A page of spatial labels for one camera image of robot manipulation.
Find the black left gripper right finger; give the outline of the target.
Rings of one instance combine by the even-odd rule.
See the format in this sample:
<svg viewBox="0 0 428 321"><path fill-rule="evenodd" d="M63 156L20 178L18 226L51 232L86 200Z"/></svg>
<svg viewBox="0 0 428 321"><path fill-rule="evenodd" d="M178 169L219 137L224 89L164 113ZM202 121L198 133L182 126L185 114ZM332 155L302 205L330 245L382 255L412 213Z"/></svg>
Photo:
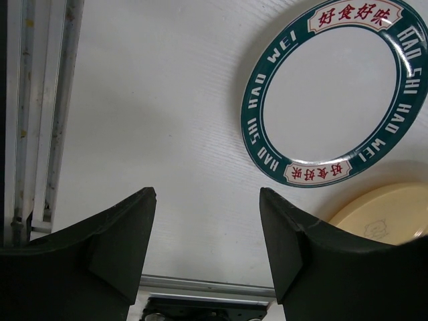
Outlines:
<svg viewBox="0 0 428 321"><path fill-rule="evenodd" d="M426 320L427 238L388 245L343 231L270 188L259 210L287 320Z"/></svg>

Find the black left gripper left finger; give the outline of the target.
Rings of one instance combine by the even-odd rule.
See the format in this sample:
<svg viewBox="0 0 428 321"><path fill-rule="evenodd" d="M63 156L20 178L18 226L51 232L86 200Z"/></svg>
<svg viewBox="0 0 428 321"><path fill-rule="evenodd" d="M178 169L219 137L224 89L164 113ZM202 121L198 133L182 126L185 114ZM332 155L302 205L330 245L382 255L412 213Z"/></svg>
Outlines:
<svg viewBox="0 0 428 321"><path fill-rule="evenodd" d="M145 187L23 247L1 249L2 320L125 320L156 209Z"/></svg>

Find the yellow plate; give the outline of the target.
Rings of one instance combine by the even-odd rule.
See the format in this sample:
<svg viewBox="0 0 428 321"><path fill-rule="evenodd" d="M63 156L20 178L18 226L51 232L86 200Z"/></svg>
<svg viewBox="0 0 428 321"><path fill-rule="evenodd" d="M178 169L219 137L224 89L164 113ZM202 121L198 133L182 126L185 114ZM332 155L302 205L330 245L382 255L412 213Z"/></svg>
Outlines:
<svg viewBox="0 0 428 321"><path fill-rule="evenodd" d="M427 235L427 183L397 183L355 199L330 220L351 234L399 245Z"/></svg>

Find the white plate dark patterned rim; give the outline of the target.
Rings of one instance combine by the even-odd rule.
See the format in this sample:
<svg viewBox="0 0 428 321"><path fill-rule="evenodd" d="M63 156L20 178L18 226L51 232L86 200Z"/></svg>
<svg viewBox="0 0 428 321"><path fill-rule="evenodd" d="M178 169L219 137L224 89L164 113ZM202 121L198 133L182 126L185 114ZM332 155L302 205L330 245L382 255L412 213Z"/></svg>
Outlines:
<svg viewBox="0 0 428 321"><path fill-rule="evenodd" d="M241 103L256 167L298 188L386 157L427 99L427 24L404 1L317 1L258 59Z"/></svg>

